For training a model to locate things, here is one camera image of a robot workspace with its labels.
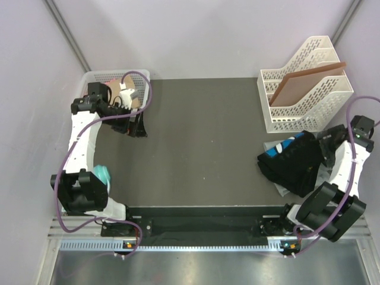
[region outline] white wall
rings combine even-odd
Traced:
[[[343,34],[337,45],[341,61],[347,62],[347,76],[357,96],[380,98],[377,84],[380,80],[380,1],[365,0]],[[345,121],[345,111],[331,122],[332,125]],[[365,115],[375,121],[380,120],[380,104],[375,101],[361,100],[352,110],[353,115]],[[366,161],[359,182],[360,199],[367,203],[365,216],[373,239],[380,252],[380,128],[377,127],[372,138],[375,148]]]
[[[67,151],[83,74],[42,1],[0,9],[0,284],[31,284],[53,216],[49,185]]]
[[[351,0],[56,0],[93,70],[153,79],[255,77],[309,37],[332,36]]]

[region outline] garment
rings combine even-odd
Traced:
[[[307,131],[282,141],[257,159],[268,180],[300,197],[314,190],[319,165],[324,160],[319,142]]]

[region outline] metal post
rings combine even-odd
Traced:
[[[90,66],[88,65],[81,49],[78,46],[78,43],[75,41],[73,35],[70,32],[70,29],[66,25],[66,22],[64,18],[62,17],[61,13],[58,10],[58,7],[54,3],[54,0],[43,0],[43,2],[46,5],[47,10],[52,15],[53,19],[57,23],[57,26],[61,30],[62,34],[64,35],[67,43],[69,44],[70,48],[72,49],[74,55],[77,57],[79,63],[81,64],[84,72],[91,71]]]
[[[339,42],[342,34],[347,29],[349,23],[353,19],[353,16],[355,15],[357,9],[359,8],[359,6],[362,2],[363,2],[363,0],[353,0],[352,1],[350,8],[347,10],[346,14],[344,15],[344,17],[342,19],[342,22],[340,22],[338,28],[336,29],[336,31],[335,31],[332,39],[331,39],[331,42],[334,46],[336,46],[337,43]]]

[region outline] white plastic basket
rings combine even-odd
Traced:
[[[87,94],[87,84],[91,82],[101,82],[106,83],[113,79],[121,78],[128,71],[138,71],[144,74],[150,80],[150,73],[146,69],[118,69],[118,70],[102,70],[102,71],[89,71],[86,72],[81,80],[79,97]],[[138,74],[131,74],[132,80],[135,84],[135,88],[138,92],[138,100],[140,101],[141,107],[144,107],[147,103],[149,86]]]
[[[262,69],[257,81],[267,132],[322,131],[353,94],[345,72],[327,76],[304,98],[289,107],[270,107],[282,78],[290,72],[339,62],[328,36],[308,38],[288,63],[280,69]]]

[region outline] white storage bin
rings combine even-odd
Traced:
[[[269,100],[282,78],[290,72],[339,62],[328,36],[308,38],[289,62],[280,69],[262,69],[258,90],[267,132],[322,131],[353,94],[345,72],[327,76],[293,106],[270,107]]]
[[[87,94],[87,84],[91,82],[106,83],[113,79],[121,78],[128,71],[138,71],[144,74],[150,80],[150,73],[146,69],[118,69],[118,70],[104,70],[104,71],[90,71],[86,72],[81,80],[79,97]],[[138,74],[131,74],[132,80],[135,83],[135,88],[138,92],[138,99],[140,100],[141,107],[147,103],[149,86]]]

